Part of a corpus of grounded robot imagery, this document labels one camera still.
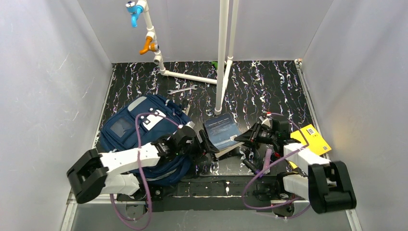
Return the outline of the green tap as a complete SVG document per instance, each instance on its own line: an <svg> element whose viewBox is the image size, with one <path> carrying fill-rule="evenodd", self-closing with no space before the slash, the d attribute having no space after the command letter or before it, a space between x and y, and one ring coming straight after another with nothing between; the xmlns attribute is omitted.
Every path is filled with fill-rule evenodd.
<svg viewBox="0 0 408 231"><path fill-rule="evenodd" d="M211 65L213 68L218 69L218 62L217 61L212 61Z"/></svg>

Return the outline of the silver wrench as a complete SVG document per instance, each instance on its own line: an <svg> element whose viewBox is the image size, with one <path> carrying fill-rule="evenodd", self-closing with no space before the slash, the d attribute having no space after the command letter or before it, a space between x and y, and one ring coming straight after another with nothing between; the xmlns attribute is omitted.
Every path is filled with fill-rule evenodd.
<svg viewBox="0 0 408 231"><path fill-rule="evenodd" d="M191 86L186 87L186 88L175 89L175 90L168 90L168 91L167 91L167 94L168 94L168 95L171 95L171 94L175 94L175 93L178 93L178 92L183 92L183 91L188 91L188 90L197 90L197 89L198 89L198 86L197 86L197 85L191 85Z"/></svg>

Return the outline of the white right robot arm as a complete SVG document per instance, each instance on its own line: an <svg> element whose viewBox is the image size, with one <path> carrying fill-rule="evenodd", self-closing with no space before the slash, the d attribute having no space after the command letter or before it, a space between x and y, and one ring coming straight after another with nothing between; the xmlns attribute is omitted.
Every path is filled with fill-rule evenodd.
<svg viewBox="0 0 408 231"><path fill-rule="evenodd" d="M238 142L267 146L264 168L255 173L249 185L284 160L295 163L305 173L304 176L298 172L279 173L274 183L257 188L253 194L292 195L292 201L302 198L309 201L318 214L356 208L357 199L346 164L315 154L309 148L306 133L300 129L298 132L305 141L304 144L291 137L288 119L262 118L235 138Z"/></svg>

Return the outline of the orange tap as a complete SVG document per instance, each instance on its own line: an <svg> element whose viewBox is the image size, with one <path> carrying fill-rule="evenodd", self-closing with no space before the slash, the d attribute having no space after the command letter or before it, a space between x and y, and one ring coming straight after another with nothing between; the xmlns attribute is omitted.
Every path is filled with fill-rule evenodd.
<svg viewBox="0 0 408 231"><path fill-rule="evenodd" d="M159 45L155 42L153 42L153 37L147 36L145 44L143 46L143 49L139 51L140 55L146 54L147 52L152 51L152 52L157 52L159 51Z"/></svg>

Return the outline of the yellow book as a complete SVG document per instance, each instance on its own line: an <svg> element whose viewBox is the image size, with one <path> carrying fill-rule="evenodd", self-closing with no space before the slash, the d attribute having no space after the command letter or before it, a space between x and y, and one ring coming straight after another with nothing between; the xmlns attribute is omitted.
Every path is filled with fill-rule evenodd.
<svg viewBox="0 0 408 231"><path fill-rule="evenodd" d="M301 142L302 145L306 145L307 141L309 143L308 148L316 155L322 156L332 150L312 124L301 128L300 131L292 132L290 136Z"/></svg>

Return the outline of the purple marker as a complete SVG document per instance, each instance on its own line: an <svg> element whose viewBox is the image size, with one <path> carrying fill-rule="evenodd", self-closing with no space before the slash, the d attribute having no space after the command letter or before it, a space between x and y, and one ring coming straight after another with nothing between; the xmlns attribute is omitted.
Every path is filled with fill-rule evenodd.
<svg viewBox="0 0 408 231"><path fill-rule="evenodd" d="M254 165L251 161L249 161L248 159L244 159L243 164L250 169L250 171L252 173L254 173L255 175L258 174L260 172L260 170L256 167L256 165Z"/></svg>

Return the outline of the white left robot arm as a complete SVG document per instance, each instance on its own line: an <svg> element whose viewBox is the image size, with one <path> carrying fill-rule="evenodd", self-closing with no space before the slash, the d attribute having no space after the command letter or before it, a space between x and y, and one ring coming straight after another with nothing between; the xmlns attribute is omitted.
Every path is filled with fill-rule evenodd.
<svg viewBox="0 0 408 231"><path fill-rule="evenodd" d="M66 174L76 201L84 204L101 194L133 195L140 189L140 182L147 189L144 168L156 167L184 156L197 159L207 153L218 152L203 129L195 132L185 125L141 147L112 153L88 150Z"/></svg>

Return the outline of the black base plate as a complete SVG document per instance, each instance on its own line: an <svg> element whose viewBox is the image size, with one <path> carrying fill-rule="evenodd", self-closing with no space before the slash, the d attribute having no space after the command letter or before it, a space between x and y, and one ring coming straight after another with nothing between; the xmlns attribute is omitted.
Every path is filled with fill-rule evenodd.
<svg viewBox="0 0 408 231"><path fill-rule="evenodd" d="M253 178L248 169L220 174L189 174L171 186L150 185L154 212L181 210L246 210L246 204L270 207L294 199L295 195L279 192L275 175L264 175L243 192Z"/></svg>

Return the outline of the white PVC pipe frame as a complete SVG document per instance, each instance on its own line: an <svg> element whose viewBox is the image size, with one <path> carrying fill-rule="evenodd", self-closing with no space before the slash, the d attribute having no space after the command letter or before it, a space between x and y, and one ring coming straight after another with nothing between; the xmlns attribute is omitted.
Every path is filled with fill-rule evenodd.
<svg viewBox="0 0 408 231"><path fill-rule="evenodd" d="M149 13L148 2L146 0L138 0L136 3L144 7L144 12L140 15L144 17L146 23L147 33L145 38L147 36L151 36L153 37L153 42L158 44L155 28L152 24ZM229 21L230 2L228 0L220 1L218 49L217 49L218 69L216 79L209 79L205 77L198 77L193 75L181 74L177 72L171 72L167 70L164 66L164 59L160 49L157 52L153 52L154 53L153 62L157 66L159 66L159 71L162 76L177 77L216 85L216 106L214 109L215 115L220 115L222 112L222 105L225 97L225 92L229 82L230 70L233 61L239 3L240 2L238 0L233 1L231 21Z"/></svg>

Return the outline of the blue Nineteen Eighty-Four book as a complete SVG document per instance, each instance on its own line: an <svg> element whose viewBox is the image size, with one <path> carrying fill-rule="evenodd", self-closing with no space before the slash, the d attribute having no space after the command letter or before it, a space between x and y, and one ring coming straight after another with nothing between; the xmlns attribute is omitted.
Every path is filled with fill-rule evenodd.
<svg viewBox="0 0 408 231"><path fill-rule="evenodd" d="M220 158L243 145L243 142L234 140L241 135L241 132L230 113L224 113L205 120L204 128L210 142L219 150L218 153L214 154L215 158Z"/></svg>

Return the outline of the aluminium frame rail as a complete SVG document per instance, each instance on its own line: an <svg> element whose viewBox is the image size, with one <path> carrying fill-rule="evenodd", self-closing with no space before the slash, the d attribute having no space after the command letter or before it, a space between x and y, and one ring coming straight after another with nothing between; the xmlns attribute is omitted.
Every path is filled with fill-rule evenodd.
<svg viewBox="0 0 408 231"><path fill-rule="evenodd" d="M177 210L252 210L280 221L354 209L347 167L313 126L300 61L231 62L216 91L216 63L116 64L96 148L66 175L78 204L107 194L141 216L117 213L129 228ZM215 111L220 98L221 112Z"/></svg>

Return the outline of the navy blue student backpack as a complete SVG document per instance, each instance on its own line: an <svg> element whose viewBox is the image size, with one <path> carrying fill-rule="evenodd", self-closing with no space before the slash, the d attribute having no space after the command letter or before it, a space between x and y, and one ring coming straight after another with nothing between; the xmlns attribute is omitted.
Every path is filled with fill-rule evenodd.
<svg viewBox="0 0 408 231"><path fill-rule="evenodd" d="M190 121L182 107L173 100L146 94L124 106L105 122L99 142L105 151L133 149L173 133L178 125L186 125ZM185 176L191 164L190 158L180 155L154 167L143 165L143 172L151 184L170 186Z"/></svg>

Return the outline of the pink highlighter pen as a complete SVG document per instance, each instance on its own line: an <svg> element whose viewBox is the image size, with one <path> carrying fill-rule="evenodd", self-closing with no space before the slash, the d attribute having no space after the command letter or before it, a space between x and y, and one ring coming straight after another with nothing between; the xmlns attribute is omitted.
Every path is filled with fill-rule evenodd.
<svg viewBox="0 0 408 231"><path fill-rule="evenodd" d="M270 172L270 163L271 163L271 157L273 154L273 149L272 148L267 148L265 152L265 157L264 157L264 164L263 164L263 174L266 175Z"/></svg>

